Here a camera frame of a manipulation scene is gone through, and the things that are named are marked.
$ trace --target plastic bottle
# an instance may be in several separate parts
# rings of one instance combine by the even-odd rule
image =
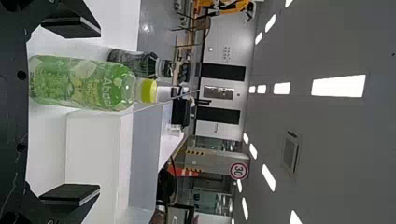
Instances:
[[[172,62],[158,58],[154,52],[131,52],[113,49],[109,52],[107,60],[113,63],[122,63],[138,77],[157,79],[173,76]]]
[[[34,56],[29,71],[30,96],[43,105],[122,111],[157,101],[157,82],[119,63]]]

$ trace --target white counter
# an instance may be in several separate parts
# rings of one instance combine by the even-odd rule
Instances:
[[[172,103],[133,114],[68,114],[66,182],[101,186],[85,223],[149,223],[158,171],[184,136],[168,134],[171,115]]]
[[[137,50],[140,0],[85,0],[102,26],[102,37],[66,40],[38,27],[27,43],[28,57],[37,54],[105,60],[110,48]],[[27,180],[40,195],[65,181],[66,114],[75,109],[29,105]]]

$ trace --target chair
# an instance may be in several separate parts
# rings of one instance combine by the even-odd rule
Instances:
[[[185,14],[179,13],[179,12],[177,13],[177,15],[180,15],[180,16],[183,16],[185,18],[188,18],[189,19],[188,24],[191,24],[191,21],[192,21],[192,27],[179,26],[178,28],[171,30],[173,32],[174,31],[182,31],[182,30],[184,30],[186,32],[189,32],[192,35],[192,37],[191,37],[192,44],[176,46],[176,48],[183,48],[183,47],[193,47],[193,46],[203,45],[205,43],[206,38],[209,35],[210,28],[212,26],[211,17],[218,15],[218,13],[215,13],[215,14],[209,13],[209,14],[205,14],[203,16],[197,17],[197,18],[188,16],[188,15],[185,15]],[[204,40],[202,41],[202,43],[195,44],[195,33],[198,32],[198,31],[205,31]]]

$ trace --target bottle label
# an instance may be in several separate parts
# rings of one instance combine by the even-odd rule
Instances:
[[[132,73],[121,64],[35,56],[29,68],[31,96],[41,104],[117,110],[131,101],[121,87]]]

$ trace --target ceiling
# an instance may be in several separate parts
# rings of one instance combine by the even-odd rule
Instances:
[[[396,211],[396,2],[266,0],[258,31],[245,133],[258,150],[235,202],[236,224],[394,223]],[[311,96],[317,78],[366,75],[361,98]],[[290,82],[290,95],[274,95]],[[286,132],[301,137],[296,178],[283,168]],[[248,145],[244,151],[249,153]],[[262,176],[276,180],[272,192]],[[247,200],[248,221],[241,208]]]

